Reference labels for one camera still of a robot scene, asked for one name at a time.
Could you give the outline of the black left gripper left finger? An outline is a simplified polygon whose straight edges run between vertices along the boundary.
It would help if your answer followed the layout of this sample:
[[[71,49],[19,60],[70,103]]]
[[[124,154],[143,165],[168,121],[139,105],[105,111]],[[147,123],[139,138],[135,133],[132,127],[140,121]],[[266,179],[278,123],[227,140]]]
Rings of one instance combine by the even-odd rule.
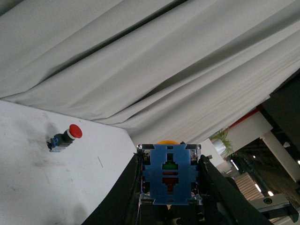
[[[141,192],[141,154],[135,153],[108,195],[84,225],[135,225]]]

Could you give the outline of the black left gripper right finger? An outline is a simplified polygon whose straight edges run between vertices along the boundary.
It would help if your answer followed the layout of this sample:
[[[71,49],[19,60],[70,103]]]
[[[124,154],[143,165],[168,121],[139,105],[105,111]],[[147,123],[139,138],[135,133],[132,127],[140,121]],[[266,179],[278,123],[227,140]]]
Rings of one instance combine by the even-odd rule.
[[[204,167],[204,174],[217,191],[221,204],[227,210],[234,225],[271,225],[272,223],[255,209],[210,162],[202,155],[199,164]]]

